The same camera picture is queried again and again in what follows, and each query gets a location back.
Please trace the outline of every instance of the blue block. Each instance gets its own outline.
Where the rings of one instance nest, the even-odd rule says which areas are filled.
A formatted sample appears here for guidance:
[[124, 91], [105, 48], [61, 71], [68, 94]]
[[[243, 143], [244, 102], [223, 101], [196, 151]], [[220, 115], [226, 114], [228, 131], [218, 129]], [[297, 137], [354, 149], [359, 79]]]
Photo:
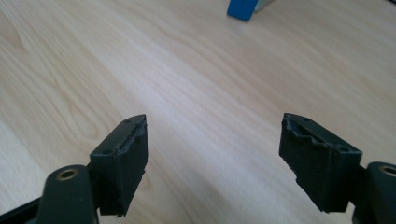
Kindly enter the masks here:
[[249, 21], [259, 0], [231, 0], [227, 14], [242, 21]]

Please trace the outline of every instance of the wood grain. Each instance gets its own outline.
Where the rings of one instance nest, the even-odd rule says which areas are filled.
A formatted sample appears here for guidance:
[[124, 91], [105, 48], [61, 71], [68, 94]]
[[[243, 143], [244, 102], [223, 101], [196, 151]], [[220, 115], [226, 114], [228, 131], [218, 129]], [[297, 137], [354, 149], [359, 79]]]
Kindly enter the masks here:
[[0, 213], [148, 116], [126, 218], [102, 223], [350, 223], [322, 214], [277, 155], [284, 112], [396, 160], [396, 6], [276, 0], [0, 1]]

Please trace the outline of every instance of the blue object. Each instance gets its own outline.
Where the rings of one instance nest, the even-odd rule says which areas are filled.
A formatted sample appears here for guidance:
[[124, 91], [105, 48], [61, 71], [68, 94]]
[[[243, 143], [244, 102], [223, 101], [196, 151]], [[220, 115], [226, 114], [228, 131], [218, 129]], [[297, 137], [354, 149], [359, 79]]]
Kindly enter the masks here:
[[249, 21], [259, 0], [231, 0], [227, 14], [242, 21]]

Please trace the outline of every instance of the wooden table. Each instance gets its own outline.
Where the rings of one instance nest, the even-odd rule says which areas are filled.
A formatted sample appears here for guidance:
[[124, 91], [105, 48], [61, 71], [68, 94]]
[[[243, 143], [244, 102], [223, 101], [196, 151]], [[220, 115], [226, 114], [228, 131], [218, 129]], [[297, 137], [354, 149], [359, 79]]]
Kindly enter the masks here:
[[0, 213], [87, 164], [147, 114], [150, 159], [127, 217], [102, 223], [350, 223], [320, 213], [278, 157], [284, 112], [396, 161], [396, 6], [276, 0], [0, 1]]

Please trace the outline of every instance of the screw hole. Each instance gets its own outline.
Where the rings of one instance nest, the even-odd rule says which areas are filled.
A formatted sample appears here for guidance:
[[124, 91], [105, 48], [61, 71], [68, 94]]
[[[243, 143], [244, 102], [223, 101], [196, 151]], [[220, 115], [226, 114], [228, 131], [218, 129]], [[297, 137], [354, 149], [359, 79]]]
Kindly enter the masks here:
[[396, 177], [396, 168], [391, 166], [381, 166], [381, 171], [387, 175], [395, 176]]
[[105, 155], [108, 155], [108, 154], [110, 154], [111, 152], [112, 152], [112, 150], [106, 149], [106, 150], [103, 151], [102, 153], [105, 154]]
[[78, 170], [76, 169], [69, 169], [69, 170], [64, 170], [62, 172], [60, 172], [56, 178], [58, 180], [68, 180], [71, 179], [73, 177], [75, 177], [78, 174]]

